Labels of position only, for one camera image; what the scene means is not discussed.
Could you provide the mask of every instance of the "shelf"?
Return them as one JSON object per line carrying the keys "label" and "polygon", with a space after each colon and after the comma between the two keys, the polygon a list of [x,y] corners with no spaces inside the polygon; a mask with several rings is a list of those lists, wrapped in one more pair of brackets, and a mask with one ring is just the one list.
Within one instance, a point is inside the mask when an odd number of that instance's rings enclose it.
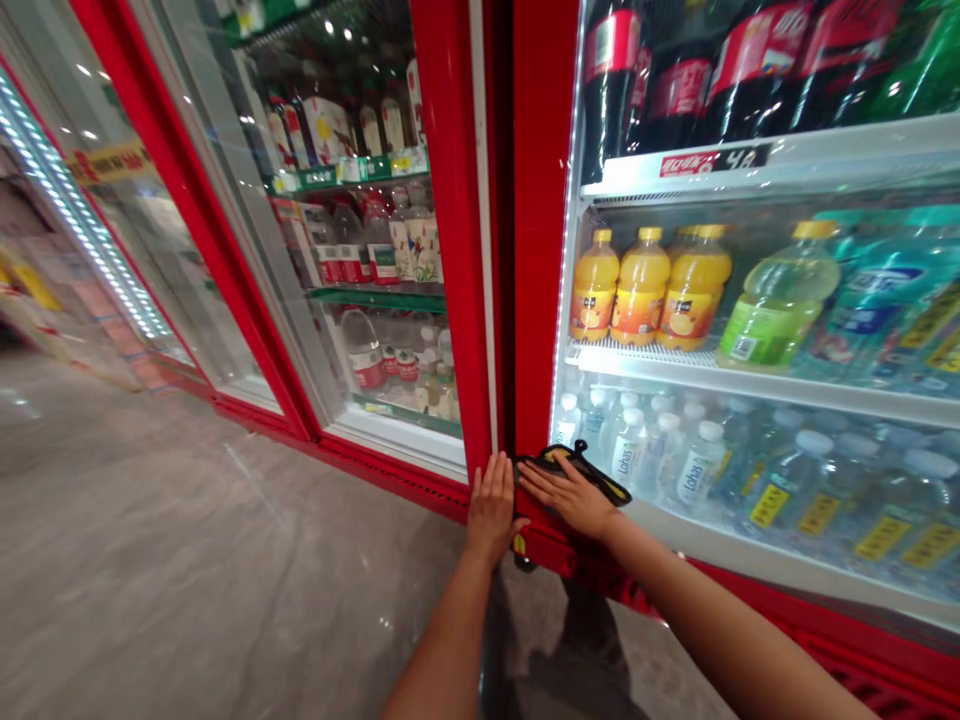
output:
{"label": "shelf", "polygon": [[725,528],[729,520],[680,517],[643,500],[634,500],[624,511],[668,547],[702,562],[804,592],[893,608],[952,632],[960,630],[960,615],[954,602],[920,595],[799,553],[764,545]]}
{"label": "shelf", "polygon": [[664,205],[922,186],[960,172],[958,133],[956,115],[936,115],[614,158],[603,181],[581,194],[601,204]]}
{"label": "shelf", "polygon": [[430,156],[425,145],[404,148],[372,158],[345,157],[336,165],[322,165],[297,172],[279,172],[265,177],[271,195],[350,187],[360,183],[410,179],[430,173]]}
{"label": "shelf", "polygon": [[445,314],[447,297],[440,283],[400,283],[369,287],[337,286],[307,290],[307,297],[325,303],[388,307]]}
{"label": "shelf", "polygon": [[717,367],[716,340],[692,353],[665,350],[656,344],[624,347],[609,338],[596,343],[567,345],[566,362],[581,370],[621,377],[659,380],[715,390],[755,395],[770,400],[819,406],[839,412],[876,415],[890,420],[960,428],[957,402],[873,390],[799,378],[764,375]]}
{"label": "shelf", "polygon": [[378,395],[353,393],[353,400],[367,412],[406,420],[427,430],[463,439],[463,428],[459,423],[418,412],[413,391],[402,386],[392,387]]}

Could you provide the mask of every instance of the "store aisle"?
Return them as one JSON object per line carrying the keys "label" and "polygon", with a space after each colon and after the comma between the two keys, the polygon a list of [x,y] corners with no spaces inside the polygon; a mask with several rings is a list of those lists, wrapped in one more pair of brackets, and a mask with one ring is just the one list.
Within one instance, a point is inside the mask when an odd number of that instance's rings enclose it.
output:
{"label": "store aisle", "polygon": [[[373,718],[460,526],[218,418],[0,352],[4,718]],[[660,623],[503,563],[484,710],[716,718]]]}

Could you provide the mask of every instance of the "cola bottle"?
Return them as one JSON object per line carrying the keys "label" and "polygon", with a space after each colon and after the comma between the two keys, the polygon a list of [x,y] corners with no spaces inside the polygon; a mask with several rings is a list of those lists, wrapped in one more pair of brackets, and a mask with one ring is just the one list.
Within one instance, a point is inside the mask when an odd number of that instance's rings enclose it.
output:
{"label": "cola bottle", "polygon": [[587,23],[583,65],[584,184],[603,179],[608,158],[623,155],[627,112],[646,87],[635,92],[643,18],[640,0],[597,0]]}
{"label": "cola bottle", "polygon": [[801,59],[787,83],[780,132],[848,124],[869,102],[892,62],[884,48],[903,0],[830,0],[817,17]]}
{"label": "cola bottle", "polygon": [[813,2],[748,0],[733,21],[713,71],[697,136],[704,145],[776,132],[783,87],[801,45]]}
{"label": "cola bottle", "polygon": [[628,154],[675,150],[693,143],[717,57],[706,4],[707,0],[687,0],[679,33],[654,53],[646,123],[636,140],[628,136]]}

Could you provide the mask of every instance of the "white shelf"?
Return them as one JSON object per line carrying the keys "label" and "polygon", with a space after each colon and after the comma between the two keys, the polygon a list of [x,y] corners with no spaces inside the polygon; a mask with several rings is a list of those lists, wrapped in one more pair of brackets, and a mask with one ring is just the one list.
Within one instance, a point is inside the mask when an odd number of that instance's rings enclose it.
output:
{"label": "white shelf", "polygon": [[960,631],[956,603],[920,595],[881,580],[755,542],[715,526],[673,515],[643,500],[625,509],[635,522],[673,550],[764,582],[894,609],[952,632]]}
{"label": "white shelf", "polygon": [[[664,161],[768,145],[766,165],[661,177]],[[603,181],[581,188],[586,199],[664,205],[703,199],[782,197],[885,186],[906,187],[960,171],[960,116],[821,130],[747,142],[685,148],[608,160]]]}
{"label": "white shelf", "polygon": [[960,429],[960,403],[904,393],[813,382],[717,367],[716,343],[692,353],[665,350],[656,344],[625,347],[609,338],[596,343],[569,342],[566,362],[581,370],[620,377],[659,380],[811,405],[840,412],[876,415],[890,420]]}

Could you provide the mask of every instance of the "orange juice bottle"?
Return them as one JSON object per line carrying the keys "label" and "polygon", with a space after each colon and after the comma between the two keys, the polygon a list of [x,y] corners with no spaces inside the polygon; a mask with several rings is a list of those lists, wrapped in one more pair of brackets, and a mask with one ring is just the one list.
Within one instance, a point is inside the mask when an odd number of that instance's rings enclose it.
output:
{"label": "orange juice bottle", "polygon": [[570,312],[570,335],[576,340],[602,340],[610,328],[620,274],[620,261],[610,247],[612,239],[609,228],[594,230],[593,246],[577,261]]}
{"label": "orange juice bottle", "polygon": [[653,342],[670,279],[670,258],[660,247],[663,230],[640,228],[637,237],[640,244],[620,262],[617,304],[610,328],[610,337],[622,345]]}
{"label": "orange juice bottle", "polygon": [[700,225],[694,243],[673,262],[657,342],[668,349],[693,352],[707,331],[733,266],[720,246],[723,225]]}

